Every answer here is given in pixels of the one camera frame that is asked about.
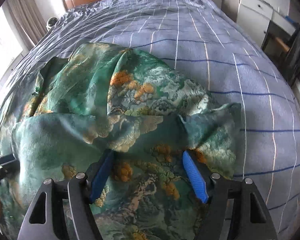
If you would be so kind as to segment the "green landscape print jacket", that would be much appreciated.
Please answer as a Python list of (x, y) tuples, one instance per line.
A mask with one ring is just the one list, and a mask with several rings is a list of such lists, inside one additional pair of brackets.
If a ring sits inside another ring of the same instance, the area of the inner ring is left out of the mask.
[(47, 177), (69, 180), (118, 153), (91, 210), (104, 239), (194, 239), (205, 207), (181, 156), (231, 178), (241, 105), (219, 103), (153, 55), (86, 43), (25, 76), (0, 106), (0, 155), (20, 170), (0, 186), (2, 231), (16, 239)]

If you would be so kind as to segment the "wooden chair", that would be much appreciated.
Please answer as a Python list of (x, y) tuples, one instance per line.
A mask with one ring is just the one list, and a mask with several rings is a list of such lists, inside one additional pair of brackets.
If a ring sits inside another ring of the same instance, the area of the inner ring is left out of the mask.
[(285, 37), (289, 37), (289, 35), (266, 32), (261, 49), (267, 55), (286, 54), (289, 52), (290, 46), (287, 44), (287, 41), (284, 39)]

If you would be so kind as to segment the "beige curtain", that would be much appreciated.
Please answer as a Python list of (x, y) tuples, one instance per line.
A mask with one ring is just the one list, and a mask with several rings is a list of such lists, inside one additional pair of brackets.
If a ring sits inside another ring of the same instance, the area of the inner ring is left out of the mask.
[(35, 0), (6, 0), (6, 3), (18, 34), (30, 51), (47, 33), (36, 2)]

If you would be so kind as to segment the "white round fan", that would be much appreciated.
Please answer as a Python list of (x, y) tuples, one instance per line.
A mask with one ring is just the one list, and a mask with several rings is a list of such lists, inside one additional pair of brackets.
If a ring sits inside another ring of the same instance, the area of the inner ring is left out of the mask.
[(58, 22), (57, 17), (51, 17), (46, 22), (47, 31), (49, 31)]

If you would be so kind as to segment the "black jacket on chair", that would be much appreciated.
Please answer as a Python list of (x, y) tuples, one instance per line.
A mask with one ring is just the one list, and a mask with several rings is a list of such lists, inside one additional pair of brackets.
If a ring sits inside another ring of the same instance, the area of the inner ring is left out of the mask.
[(289, 50), (281, 64), (282, 76), (292, 87), (296, 80), (300, 82), (300, 25), (288, 41)]

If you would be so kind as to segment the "white desk with drawers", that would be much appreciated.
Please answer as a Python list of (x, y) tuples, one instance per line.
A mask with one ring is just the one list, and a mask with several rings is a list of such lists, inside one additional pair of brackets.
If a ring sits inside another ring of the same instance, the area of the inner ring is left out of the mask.
[(262, 0), (222, 0), (221, 10), (259, 47), (263, 46), (271, 24), (276, 25), (287, 37), (291, 37), (295, 31), (295, 27), (284, 16)]

